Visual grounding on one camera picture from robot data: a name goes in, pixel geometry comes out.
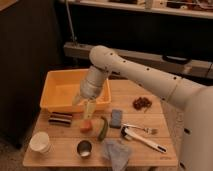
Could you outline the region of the silver cylindrical gripper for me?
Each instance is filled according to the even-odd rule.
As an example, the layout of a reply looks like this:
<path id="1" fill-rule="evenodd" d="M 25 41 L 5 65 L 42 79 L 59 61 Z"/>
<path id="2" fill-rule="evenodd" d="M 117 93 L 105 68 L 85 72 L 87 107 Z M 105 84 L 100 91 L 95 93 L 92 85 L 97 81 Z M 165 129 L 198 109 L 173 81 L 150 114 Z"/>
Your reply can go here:
<path id="1" fill-rule="evenodd" d="M 107 71 L 91 66 L 80 83 L 80 94 L 76 94 L 72 100 L 73 105 L 78 105 L 83 98 L 89 99 L 84 103 L 84 119 L 91 119 L 96 110 L 96 99 L 103 89 L 105 80 L 109 74 Z"/>

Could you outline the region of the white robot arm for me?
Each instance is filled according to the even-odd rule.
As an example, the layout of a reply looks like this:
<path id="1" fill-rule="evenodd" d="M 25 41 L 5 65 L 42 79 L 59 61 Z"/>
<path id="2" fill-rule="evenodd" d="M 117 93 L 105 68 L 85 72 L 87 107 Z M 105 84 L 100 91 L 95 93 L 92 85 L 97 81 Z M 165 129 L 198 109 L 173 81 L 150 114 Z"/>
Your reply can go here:
<path id="1" fill-rule="evenodd" d="M 213 171 L 213 86 L 134 63 L 102 45 L 90 50 L 89 59 L 74 104 L 97 98 L 108 76 L 119 74 L 184 112 L 180 171 Z"/>

